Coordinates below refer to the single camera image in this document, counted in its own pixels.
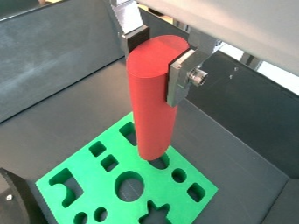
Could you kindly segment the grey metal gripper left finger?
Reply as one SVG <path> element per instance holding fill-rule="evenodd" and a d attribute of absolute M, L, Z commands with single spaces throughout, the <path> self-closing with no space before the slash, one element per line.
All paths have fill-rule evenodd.
<path fill-rule="evenodd" d="M 125 56 L 149 39 L 149 28 L 144 25 L 134 0 L 108 0 L 116 19 L 118 37 Z"/>

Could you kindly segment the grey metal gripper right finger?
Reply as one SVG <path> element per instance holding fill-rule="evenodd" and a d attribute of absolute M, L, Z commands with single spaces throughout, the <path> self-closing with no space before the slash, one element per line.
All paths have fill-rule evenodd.
<path fill-rule="evenodd" d="M 218 50 L 218 40 L 190 28 L 189 48 L 169 63 L 166 103 L 174 107 L 185 98 L 190 85 L 198 87 L 208 78 L 202 62 Z"/>

